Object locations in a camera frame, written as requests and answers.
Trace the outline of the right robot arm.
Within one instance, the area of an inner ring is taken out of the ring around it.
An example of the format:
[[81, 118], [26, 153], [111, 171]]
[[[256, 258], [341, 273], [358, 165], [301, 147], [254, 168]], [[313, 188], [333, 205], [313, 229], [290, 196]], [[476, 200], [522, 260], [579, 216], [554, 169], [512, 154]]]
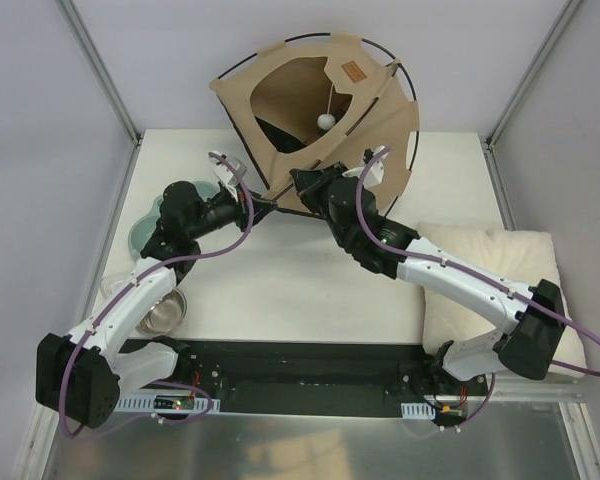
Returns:
[[341, 163], [290, 175], [301, 203], [327, 222], [338, 246], [361, 267], [441, 294], [492, 325], [485, 334], [442, 344], [430, 366], [437, 392], [453, 394], [465, 381], [503, 370], [529, 380], [546, 377], [565, 329], [556, 318], [564, 305], [555, 283], [501, 279], [448, 255], [383, 217], [374, 194]]

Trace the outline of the clear plastic cup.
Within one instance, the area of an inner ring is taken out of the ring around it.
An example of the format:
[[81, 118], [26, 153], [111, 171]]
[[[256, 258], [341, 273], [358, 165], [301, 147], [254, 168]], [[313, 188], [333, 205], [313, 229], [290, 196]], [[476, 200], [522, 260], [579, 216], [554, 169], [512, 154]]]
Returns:
[[100, 293], [104, 300], [110, 298], [118, 287], [123, 284], [128, 274], [125, 272], [105, 276], [100, 284]]

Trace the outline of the steel pet bowl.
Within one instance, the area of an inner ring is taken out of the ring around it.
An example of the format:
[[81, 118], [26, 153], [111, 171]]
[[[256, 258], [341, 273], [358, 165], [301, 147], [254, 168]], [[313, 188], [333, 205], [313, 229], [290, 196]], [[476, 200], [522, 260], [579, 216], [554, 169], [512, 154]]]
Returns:
[[183, 322], [187, 300], [179, 289], [174, 289], [157, 301], [145, 314], [136, 330], [146, 336], [167, 335]]

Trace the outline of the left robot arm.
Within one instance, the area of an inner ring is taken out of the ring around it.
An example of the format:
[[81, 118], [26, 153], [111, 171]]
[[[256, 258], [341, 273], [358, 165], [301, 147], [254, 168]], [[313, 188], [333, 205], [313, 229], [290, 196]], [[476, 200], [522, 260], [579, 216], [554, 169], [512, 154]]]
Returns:
[[168, 185], [152, 235], [125, 282], [67, 334], [49, 333], [38, 344], [37, 403], [96, 429], [121, 398], [146, 385], [160, 380], [171, 389], [184, 387], [193, 371], [187, 345], [160, 335], [132, 353], [122, 346], [203, 258], [199, 238], [230, 224], [248, 233], [276, 207], [242, 186], [220, 186], [205, 199], [191, 182]]

